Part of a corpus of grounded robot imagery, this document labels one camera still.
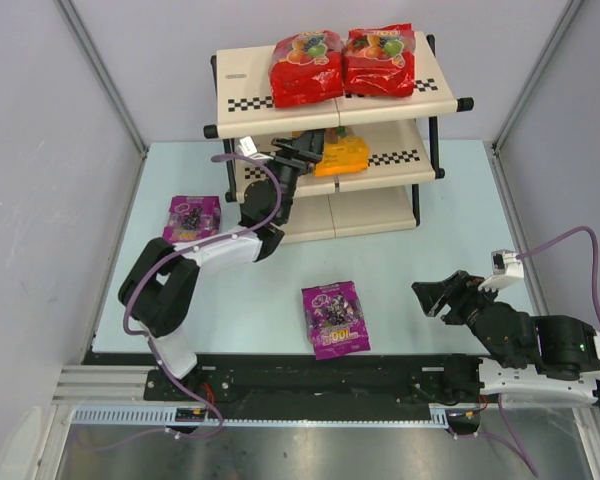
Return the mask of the orange candy bag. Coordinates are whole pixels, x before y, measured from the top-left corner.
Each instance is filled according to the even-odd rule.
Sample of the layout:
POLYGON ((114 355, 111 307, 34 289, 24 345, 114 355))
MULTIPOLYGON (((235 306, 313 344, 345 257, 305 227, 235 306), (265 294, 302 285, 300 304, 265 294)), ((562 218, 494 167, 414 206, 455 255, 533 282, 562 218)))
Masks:
POLYGON ((309 168, 315 177, 359 173, 369 166, 370 147, 350 127, 323 130, 322 160, 309 168))

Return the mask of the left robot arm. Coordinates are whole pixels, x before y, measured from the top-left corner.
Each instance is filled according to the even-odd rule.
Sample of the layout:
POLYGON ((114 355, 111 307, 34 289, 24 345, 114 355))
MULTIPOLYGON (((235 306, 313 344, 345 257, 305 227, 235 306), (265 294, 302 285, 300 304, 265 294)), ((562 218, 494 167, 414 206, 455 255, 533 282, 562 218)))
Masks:
POLYGON ((281 244, 293 208, 297 183, 321 162, 325 130, 307 130, 296 137, 274 138, 266 160, 239 153, 212 156, 214 163, 240 160, 265 173, 245 190, 236 227, 201 240, 175 246, 163 238, 149 241, 118 292, 123 320, 135 320, 130 335, 142 336, 157 364, 172 378, 182 379, 197 365, 186 338, 184 321, 198 279, 226 268, 257 263, 281 244))

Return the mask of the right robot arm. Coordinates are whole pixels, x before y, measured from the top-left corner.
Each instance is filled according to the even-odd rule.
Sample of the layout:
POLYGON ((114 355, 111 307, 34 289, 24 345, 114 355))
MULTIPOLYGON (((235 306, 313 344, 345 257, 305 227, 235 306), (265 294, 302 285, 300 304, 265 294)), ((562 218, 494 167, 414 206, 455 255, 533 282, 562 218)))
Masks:
POLYGON ((486 278, 458 270, 438 282, 411 288, 423 313, 465 326, 488 355, 475 384, 484 396, 508 395, 600 410, 600 333, 564 315, 534 316, 499 301, 504 288, 523 275, 504 271, 486 278))

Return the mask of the red fruit candy bag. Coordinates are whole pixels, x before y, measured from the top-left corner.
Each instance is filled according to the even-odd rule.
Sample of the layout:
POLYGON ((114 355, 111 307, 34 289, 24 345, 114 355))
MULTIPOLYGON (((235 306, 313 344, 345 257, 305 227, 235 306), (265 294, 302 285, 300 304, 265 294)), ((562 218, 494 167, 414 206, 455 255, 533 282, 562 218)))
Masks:
POLYGON ((269 83, 276 108, 321 103, 344 94, 343 42, 330 30, 279 41, 271 55, 269 83))
POLYGON ((343 50, 344 91, 376 97, 411 96, 415 47, 410 23, 351 29, 343 50))

